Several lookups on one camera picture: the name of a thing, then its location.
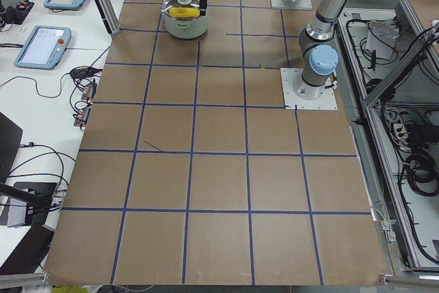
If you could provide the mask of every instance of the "white surface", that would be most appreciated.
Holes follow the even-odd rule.
[[[308,101],[299,97],[293,89],[293,82],[297,76],[302,73],[302,69],[282,68],[282,88],[283,99],[285,101],[285,108],[294,110],[337,110],[337,102],[335,101],[333,89],[325,89],[322,96],[317,100]],[[328,78],[326,86],[331,85],[331,80]]]
[[[22,75],[38,81],[38,88],[43,95],[56,95],[60,88],[60,78],[72,68],[90,65],[111,42],[107,34],[94,0],[87,0],[78,11],[61,13],[50,12],[44,8],[44,0],[32,0],[35,6],[29,13],[23,25],[13,25],[7,32],[0,34],[0,43],[23,44],[35,25],[51,25],[70,27],[72,39],[60,64],[50,71],[35,69],[20,69],[13,65],[20,49],[2,48],[0,51],[1,75],[0,84],[10,78]],[[123,0],[111,0],[117,16],[119,16]],[[104,65],[100,59],[94,67]],[[53,147],[58,152],[65,152],[76,157],[83,132],[73,127],[73,111],[69,105],[69,96],[73,90],[72,79],[67,76],[63,80],[61,96],[56,99],[39,97],[35,84],[31,80],[16,79],[0,87],[0,111],[23,129],[22,143],[33,141]],[[81,93],[76,91],[73,102],[80,99]],[[40,147],[21,148],[15,159],[14,166],[33,156],[50,152]],[[73,161],[67,157],[64,161],[64,177],[69,180],[73,171]],[[18,169],[14,174],[54,173],[60,174],[60,161],[56,155],[42,156]],[[50,176],[29,176],[26,178],[10,178],[7,184],[17,181],[58,182]],[[59,211],[49,214],[46,225],[55,228]],[[8,258],[16,245],[24,237],[29,227],[7,228],[0,226],[0,264]]]
[[[311,0],[297,0],[295,2],[285,3],[283,0],[271,0],[272,7],[281,10],[312,10]]]

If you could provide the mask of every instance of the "yellow sponge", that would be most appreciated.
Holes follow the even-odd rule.
[[[173,7],[169,9],[169,15],[175,19],[193,19],[199,17],[200,10],[192,7]]]

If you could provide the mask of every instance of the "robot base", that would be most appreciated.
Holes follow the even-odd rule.
[[[311,0],[297,0],[295,2],[285,3],[283,0],[271,0],[272,8],[281,10],[312,10],[313,4]]]
[[[282,88],[283,99],[285,101],[286,109],[303,109],[303,110],[337,110],[337,102],[335,101],[334,90],[324,89],[323,94],[314,101],[309,101],[301,98],[294,91],[294,80],[302,74],[303,69],[296,68],[282,68]],[[331,85],[331,80],[328,78],[326,86]]]

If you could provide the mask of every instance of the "white cable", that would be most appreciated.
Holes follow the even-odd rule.
[[[154,287],[154,285],[151,285],[143,290],[131,290],[130,288],[126,288],[125,286],[119,286],[119,285],[112,285],[112,286],[115,286],[116,288],[123,288],[129,292],[144,292],[144,291],[148,291],[149,289]]]

